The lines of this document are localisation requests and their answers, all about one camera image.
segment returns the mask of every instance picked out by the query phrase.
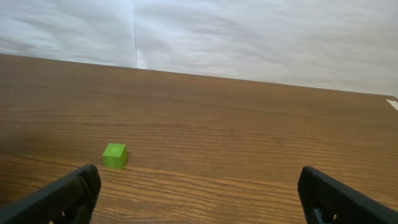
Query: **black plastic part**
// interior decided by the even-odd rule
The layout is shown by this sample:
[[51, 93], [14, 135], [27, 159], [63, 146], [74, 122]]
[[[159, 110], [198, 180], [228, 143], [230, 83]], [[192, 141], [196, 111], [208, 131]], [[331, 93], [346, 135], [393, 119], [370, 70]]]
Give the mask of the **black plastic part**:
[[85, 165], [0, 209], [0, 224], [89, 224], [100, 189], [97, 168]]
[[304, 167], [298, 194], [308, 224], [398, 224], [398, 212], [313, 167]]

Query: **small green box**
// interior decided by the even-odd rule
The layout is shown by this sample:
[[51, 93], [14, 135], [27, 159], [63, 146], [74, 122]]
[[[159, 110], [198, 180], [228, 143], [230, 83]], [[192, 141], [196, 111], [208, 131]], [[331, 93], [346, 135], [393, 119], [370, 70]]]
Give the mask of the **small green box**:
[[106, 167], [123, 169], [128, 157], [126, 145], [109, 143], [102, 156]]

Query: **green block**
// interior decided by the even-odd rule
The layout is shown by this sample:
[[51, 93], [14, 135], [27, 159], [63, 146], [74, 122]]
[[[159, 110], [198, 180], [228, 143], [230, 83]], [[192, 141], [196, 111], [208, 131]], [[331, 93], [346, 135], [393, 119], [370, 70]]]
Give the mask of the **green block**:
[[126, 145], [109, 143], [102, 156], [106, 167], [123, 169], [128, 157]]

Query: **table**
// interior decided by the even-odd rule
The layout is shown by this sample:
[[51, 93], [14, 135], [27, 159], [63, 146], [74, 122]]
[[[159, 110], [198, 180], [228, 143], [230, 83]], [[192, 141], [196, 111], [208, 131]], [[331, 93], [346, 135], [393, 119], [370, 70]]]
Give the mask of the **table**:
[[386, 98], [0, 55], [0, 205], [93, 163], [92, 223], [305, 223], [303, 166], [397, 210]]

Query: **green cube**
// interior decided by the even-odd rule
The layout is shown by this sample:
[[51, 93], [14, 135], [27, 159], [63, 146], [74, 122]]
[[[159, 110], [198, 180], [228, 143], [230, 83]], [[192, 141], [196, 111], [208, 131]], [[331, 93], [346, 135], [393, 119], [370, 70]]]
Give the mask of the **green cube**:
[[126, 145], [109, 143], [102, 156], [106, 167], [123, 169], [128, 157]]

